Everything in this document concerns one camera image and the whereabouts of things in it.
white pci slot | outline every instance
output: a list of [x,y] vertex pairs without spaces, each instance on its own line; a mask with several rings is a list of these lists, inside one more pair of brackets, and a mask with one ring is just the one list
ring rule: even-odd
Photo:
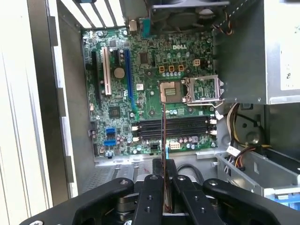
[[107,47],[102,48],[102,61],[103,61],[103,72],[104,72],[105,95],[112,95],[111,68],[109,62],[109,50]]

blue sata port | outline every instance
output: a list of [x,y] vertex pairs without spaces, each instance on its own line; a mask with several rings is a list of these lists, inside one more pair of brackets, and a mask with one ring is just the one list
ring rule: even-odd
[[106,131],[107,135],[113,135],[113,134],[116,133],[116,128],[114,128],[114,127],[108,127],[108,128],[105,129],[105,131]]
[[114,146],[116,144],[117,144],[117,142],[115,139],[104,141],[104,146]]

white sticker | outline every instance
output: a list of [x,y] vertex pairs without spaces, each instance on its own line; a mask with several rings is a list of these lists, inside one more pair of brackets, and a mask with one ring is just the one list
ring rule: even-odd
[[281,90],[300,89],[300,20],[295,19],[299,8],[282,8],[288,17],[285,21],[280,40],[280,88]]
[[233,146],[229,146],[228,149],[226,150],[230,155],[233,155],[234,157],[237,157],[238,154],[240,153],[240,150],[236,149]]
[[144,85],[142,83],[138,83],[136,85],[136,90],[144,90]]

screw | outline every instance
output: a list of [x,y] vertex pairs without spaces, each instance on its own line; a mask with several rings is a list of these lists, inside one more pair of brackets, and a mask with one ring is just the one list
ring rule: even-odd
[[131,224],[132,224],[132,220],[126,221],[126,222],[124,223],[124,225],[131,225]]
[[157,177],[156,175],[152,175],[152,176],[150,177],[150,179],[151,179],[151,180],[157,180],[158,177]]
[[128,184],[128,181],[127,181],[127,180],[122,180],[122,181],[120,182],[120,184],[122,184],[122,185]]
[[212,186],[218,185],[218,183],[217,183],[216,181],[214,181],[214,180],[210,180],[208,183],[209,183],[210,185],[212,185]]
[[43,224],[44,223],[42,221],[37,220],[37,221],[35,221],[35,222],[33,222],[33,223],[29,224],[29,225],[43,225]]
[[179,180],[185,180],[186,178],[184,176],[178,176],[177,179],[179,179]]

black pcie slot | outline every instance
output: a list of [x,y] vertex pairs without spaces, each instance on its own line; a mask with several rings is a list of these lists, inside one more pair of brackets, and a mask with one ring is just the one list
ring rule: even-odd
[[98,62],[97,62],[97,53],[92,52],[92,66],[93,66],[93,75],[94,75],[94,86],[95,86],[95,95],[96,100],[99,102],[99,105],[101,105],[101,94],[99,89],[99,76],[98,76]]
[[[179,136],[194,136],[199,134],[206,134],[208,132],[207,128],[199,128],[194,130],[173,130],[173,131],[166,131],[167,137],[179,137]],[[140,136],[143,139],[151,139],[151,138],[160,138],[161,137],[161,130],[159,131],[152,131],[148,134],[145,134],[144,132],[140,133]]]

